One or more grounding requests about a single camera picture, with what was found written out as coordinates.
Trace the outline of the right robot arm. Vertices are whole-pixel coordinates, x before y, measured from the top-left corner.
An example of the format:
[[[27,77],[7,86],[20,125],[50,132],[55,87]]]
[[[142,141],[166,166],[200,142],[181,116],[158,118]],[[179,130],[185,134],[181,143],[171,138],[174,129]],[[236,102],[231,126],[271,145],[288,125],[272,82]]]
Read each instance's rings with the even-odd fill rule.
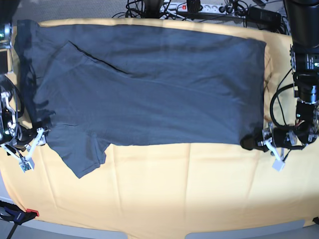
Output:
[[[44,65],[51,51],[49,42],[39,43],[35,33],[39,24],[22,20],[17,24],[17,50],[22,64],[22,89],[7,77],[7,57],[12,53],[12,19],[19,6],[18,0],[0,2],[0,146],[9,155],[20,157],[26,145],[35,139],[37,130],[47,130],[54,111],[49,110],[48,91],[40,89],[44,84]]]

